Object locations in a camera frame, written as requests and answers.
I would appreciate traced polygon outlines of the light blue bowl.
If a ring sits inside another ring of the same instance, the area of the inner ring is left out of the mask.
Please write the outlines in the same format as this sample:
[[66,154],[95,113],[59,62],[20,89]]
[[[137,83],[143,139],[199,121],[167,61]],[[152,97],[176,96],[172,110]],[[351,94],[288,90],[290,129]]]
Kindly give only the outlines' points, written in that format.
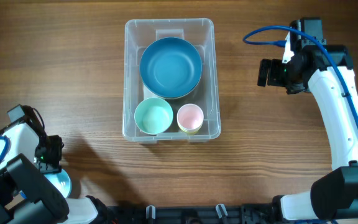
[[44,176],[65,198],[70,196],[72,182],[70,176],[64,169],[62,169],[60,173],[45,174]]

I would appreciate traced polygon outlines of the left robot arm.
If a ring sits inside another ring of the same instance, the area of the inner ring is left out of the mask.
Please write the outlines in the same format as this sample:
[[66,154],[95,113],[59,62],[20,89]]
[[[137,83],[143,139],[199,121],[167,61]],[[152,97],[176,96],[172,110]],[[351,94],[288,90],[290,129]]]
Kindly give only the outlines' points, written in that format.
[[0,223],[109,223],[110,211],[87,196],[66,198],[49,174],[62,172],[64,143],[49,136],[39,112],[17,105],[0,130]]

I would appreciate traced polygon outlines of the yellow cup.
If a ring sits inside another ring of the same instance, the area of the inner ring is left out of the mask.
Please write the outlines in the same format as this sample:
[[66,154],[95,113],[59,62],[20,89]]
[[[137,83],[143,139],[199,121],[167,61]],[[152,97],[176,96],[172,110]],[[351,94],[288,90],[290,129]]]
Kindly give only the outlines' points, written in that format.
[[180,126],[180,129],[183,133],[186,133],[187,135],[194,135],[201,129],[201,126],[194,128],[194,129],[187,129],[187,128],[184,128],[183,126]]

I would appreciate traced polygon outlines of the green bowl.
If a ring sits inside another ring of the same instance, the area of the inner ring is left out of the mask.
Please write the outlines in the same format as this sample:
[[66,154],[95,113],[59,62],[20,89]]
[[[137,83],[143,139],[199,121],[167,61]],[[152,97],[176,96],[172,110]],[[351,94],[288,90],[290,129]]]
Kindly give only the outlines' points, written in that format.
[[147,98],[135,109],[137,127],[145,134],[158,135],[165,132],[173,122],[173,109],[161,98]]

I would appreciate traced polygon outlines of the pink cup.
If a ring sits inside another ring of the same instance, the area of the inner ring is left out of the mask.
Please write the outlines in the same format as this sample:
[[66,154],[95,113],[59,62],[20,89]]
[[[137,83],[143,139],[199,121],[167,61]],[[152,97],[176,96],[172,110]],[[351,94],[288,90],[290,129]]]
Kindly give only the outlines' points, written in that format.
[[204,121],[203,110],[195,104],[183,105],[177,113],[177,124],[187,129],[202,127]]

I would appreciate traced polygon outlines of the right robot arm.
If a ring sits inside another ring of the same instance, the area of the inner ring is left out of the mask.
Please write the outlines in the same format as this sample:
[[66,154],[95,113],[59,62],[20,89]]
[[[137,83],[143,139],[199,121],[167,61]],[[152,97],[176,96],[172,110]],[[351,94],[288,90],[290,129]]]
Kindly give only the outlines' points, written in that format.
[[274,197],[269,222],[301,223],[358,218],[358,94],[352,58],[329,45],[321,19],[301,18],[286,27],[282,59],[263,59],[258,85],[310,92],[321,112],[331,147],[332,170],[302,193]]

